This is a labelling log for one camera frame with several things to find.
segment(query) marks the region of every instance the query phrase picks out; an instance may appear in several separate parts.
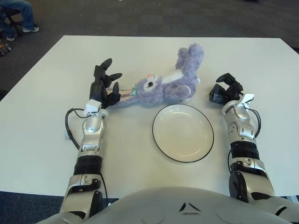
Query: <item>wire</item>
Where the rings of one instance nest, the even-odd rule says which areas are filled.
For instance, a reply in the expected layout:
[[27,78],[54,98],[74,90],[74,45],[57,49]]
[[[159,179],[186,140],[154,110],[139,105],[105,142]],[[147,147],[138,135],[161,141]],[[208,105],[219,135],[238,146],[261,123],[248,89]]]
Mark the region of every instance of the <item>wire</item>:
[[228,170],[229,170],[229,173],[231,174],[232,171],[230,169],[230,166],[229,166],[229,154],[232,152],[232,150],[230,149],[230,151],[228,152]]
[[68,123],[69,115],[70,115],[70,113],[72,113],[74,110],[75,110],[74,108],[69,109],[68,112],[67,112],[66,115],[65,115],[65,129],[66,129],[67,134],[69,135],[70,140],[74,143],[74,145],[76,146],[76,148],[79,150],[80,146],[79,146],[79,144],[76,142],[76,140],[74,139],[74,136],[73,136],[72,133],[71,133],[71,130],[70,130],[70,128],[69,128],[69,123]]
[[103,184],[104,184],[104,188],[105,188],[105,194],[106,194],[106,207],[108,207],[108,194],[107,194],[107,188],[106,188],[106,184],[105,184],[105,181],[104,181],[104,178],[103,178],[103,175],[102,173],[100,172],[100,176],[102,178],[102,181],[103,181]]
[[261,131],[261,126],[262,126],[262,120],[261,120],[261,116],[260,114],[256,111],[256,110],[253,110],[253,109],[250,109],[250,108],[247,108],[245,107],[245,105],[243,105],[245,109],[253,112],[256,116],[256,119],[257,119],[257,124],[258,124],[258,128],[257,128],[257,131],[256,131],[256,134],[254,135],[255,138],[257,138],[258,134],[260,133]]
[[100,109],[98,109],[98,111],[96,111],[96,112],[91,112],[91,114],[88,115],[88,116],[86,116],[86,117],[81,117],[81,116],[77,113],[77,111],[84,111],[84,109],[81,109],[81,108],[75,108],[75,109],[74,109],[74,108],[71,108],[71,109],[69,109],[68,112],[66,113],[66,115],[65,115],[65,129],[66,129],[66,132],[67,132],[67,134],[69,135],[70,140],[74,143],[74,145],[76,146],[76,148],[79,150],[80,145],[79,145],[79,144],[76,142],[76,140],[74,139],[74,136],[72,135],[71,130],[70,130],[70,128],[69,128],[69,122],[68,122],[69,115],[70,115],[70,113],[72,113],[73,111],[74,111],[75,114],[76,114],[78,117],[80,117],[80,118],[88,118],[88,117],[91,116],[91,114],[98,113],[98,112],[100,111]]
[[86,117],[81,117],[78,113],[77,113],[77,111],[76,111],[77,109],[74,109],[74,112],[75,112],[75,114],[78,116],[78,117],[80,117],[80,118],[88,118],[88,117],[90,117],[91,115],[87,115]]

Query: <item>purple plush bunny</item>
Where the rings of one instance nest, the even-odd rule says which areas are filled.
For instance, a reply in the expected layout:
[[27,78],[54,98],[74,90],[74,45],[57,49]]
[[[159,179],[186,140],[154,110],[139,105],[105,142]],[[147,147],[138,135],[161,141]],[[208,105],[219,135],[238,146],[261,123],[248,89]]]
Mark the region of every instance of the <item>purple plush bunny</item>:
[[159,104],[164,99],[182,101],[191,98],[196,91],[199,78],[196,73],[204,57],[198,44],[178,51],[176,70],[165,77],[148,75],[140,80],[129,94],[122,94],[115,106],[127,106],[135,102]]

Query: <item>sneaker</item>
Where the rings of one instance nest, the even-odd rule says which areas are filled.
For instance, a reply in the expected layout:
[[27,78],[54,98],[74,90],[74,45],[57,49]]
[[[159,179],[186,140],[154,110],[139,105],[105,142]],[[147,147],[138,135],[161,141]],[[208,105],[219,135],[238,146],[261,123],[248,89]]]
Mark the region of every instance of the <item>sneaker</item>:
[[6,40],[7,40],[7,41],[10,41],[10,42],[11,42],[11,41],[14,41],[14,38],[15,38],[16,36],[17,36],[16,33],[14,34],[14,37],[12,37],[12,38],[9,38],[9,37],[7,36],[7,37],[6,37]]
[[24,33],[37,32],[37,31],[39,31],[39,27],[34,27],[34,29],[26,29],[26,28],[23,28],[23,32],[24,32]]

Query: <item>jeans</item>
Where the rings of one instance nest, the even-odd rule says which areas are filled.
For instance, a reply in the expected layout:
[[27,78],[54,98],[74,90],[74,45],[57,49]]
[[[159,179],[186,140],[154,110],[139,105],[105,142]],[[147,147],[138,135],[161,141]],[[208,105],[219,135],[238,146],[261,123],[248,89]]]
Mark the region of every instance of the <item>jeans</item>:
[[33,12],[29,2],[23,0],[0,0],[0,28],[8,38],[14,37],[14,29],[5,23],[6,15],[3,12],[4,8],[20,10],[23,17],[22,26],[25,29],[34,29]]

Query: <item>white plate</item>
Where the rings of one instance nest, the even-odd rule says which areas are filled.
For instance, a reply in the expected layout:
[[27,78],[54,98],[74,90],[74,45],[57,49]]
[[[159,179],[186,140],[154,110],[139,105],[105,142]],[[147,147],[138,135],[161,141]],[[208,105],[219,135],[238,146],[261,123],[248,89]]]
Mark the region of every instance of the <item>white plate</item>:
[[179,162],[195,162],[211,150],[214,132],[208,119],[197,109],[170,105],[156,115],[153,135],[159,149]]

